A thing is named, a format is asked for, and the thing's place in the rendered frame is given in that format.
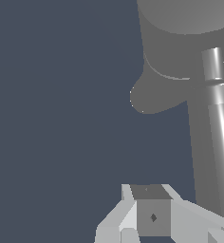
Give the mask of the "matte grey faucet body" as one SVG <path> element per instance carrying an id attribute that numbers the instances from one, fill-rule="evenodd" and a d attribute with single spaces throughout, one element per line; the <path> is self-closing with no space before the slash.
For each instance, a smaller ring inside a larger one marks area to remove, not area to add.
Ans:
<path id="1" fill-rule="evenodd" d="M 137 0 L 143 71 L 133 107 L 156 114 L 187 103 L 196 202 L 221 214 L 202 52 L 219 47 L 224 64 L 224 0 Z"/>

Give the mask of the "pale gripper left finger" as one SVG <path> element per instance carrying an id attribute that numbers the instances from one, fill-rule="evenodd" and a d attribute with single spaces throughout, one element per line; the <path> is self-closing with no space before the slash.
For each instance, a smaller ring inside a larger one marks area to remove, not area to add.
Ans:
<path id="1" fill-rule="evenodd" d="M 140 243 L 153 235 L 152 186 L 123 184 L 121 201 L 96 229 L 94 243 Z"/>

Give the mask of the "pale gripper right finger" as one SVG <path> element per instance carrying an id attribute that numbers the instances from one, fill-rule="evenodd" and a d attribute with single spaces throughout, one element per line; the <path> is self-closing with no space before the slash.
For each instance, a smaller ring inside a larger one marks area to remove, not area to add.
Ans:
<path id="1" fill-rule="evenodd" d="M 169 236 L 176 243 L 224 243 L 224 217 L 206 210 L 161 184 L 169 197 L 155 212 L 154 236 Z"/>

